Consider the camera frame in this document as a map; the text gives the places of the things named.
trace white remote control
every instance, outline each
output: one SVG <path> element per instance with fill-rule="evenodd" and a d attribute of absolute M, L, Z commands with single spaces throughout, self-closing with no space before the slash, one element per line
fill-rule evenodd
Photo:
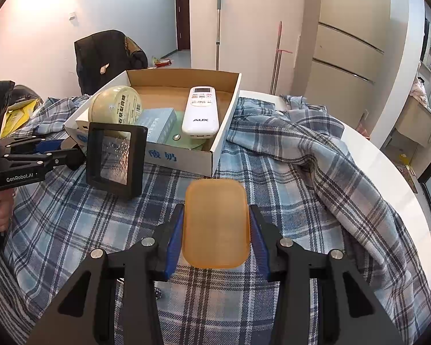
<path fill-rule="evenodd" d="M 219 131 L 216 90 L 213 87 L 193 87 L 185 108 L 182 132 L 194 139 L 207 139 Z"/>

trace black chair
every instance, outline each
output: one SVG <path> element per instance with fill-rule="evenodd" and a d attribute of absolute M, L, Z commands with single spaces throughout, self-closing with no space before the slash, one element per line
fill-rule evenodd
<path fill-rule="evenodd" d="M 93 95 L 124 70 L 148 67 L 144 51 L 124 33 L 108 30 L 75 42 L 78 83 L 82 94 Z"/>

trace brown door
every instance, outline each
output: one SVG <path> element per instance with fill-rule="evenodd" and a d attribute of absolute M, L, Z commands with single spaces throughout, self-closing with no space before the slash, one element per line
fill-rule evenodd
<path fill-rule="evenodd" d="M 190 49 L 190 0 L 176 0 L 177 49 Z"/>

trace plaid shirt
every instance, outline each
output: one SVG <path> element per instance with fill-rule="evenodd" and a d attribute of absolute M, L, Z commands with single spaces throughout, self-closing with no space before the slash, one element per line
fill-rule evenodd
<path fill-rule="evenodd" d="M 55 137 L 61 126 L 53 122 L 67 119 L 79 101 L 47 100 L 19 133 L 45 130 Z M 216 177 L 241 182 L 249 203 L 304 248 L 344 250 L 405 343 L 413 343 L 431 321 L 431 291 L 402 220 L 352 161 L 340 140 L 342 124 L 301 97 L 286 102 L 292 110 L 278 112 L 271 103 L 239 99 Z M 151 236 L 198 178 L 145 164 L 143 194 L 125 201 L 88 186 L 84 173 L 84 166 L 58 167 L 17 192 L 4 254 L 11 272 L 0 255 L 0 321 L 20 344 L 92 249 L 116 252 Z M 309 343 L 316 344 L 318 293 L 316 282 L 310 285 Z M 269 342 L 278 284 L 265 282 L 253 253 L 238 268 L 212 270 L 189 266 L 181 256 L 170 281 L 157 286 L 166 344 Z M 119 285 L 117 343 L 121 296 Z"/>

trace tissue box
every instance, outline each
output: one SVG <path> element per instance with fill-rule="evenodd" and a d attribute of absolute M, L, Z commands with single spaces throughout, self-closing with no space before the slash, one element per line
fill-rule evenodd
<path fill-rule="evenodd" d="M 144 109 L 137 118 L 136 125 L 148 128 L 148 142 L 164 144 L 176 120 L 173 108 Z"/>

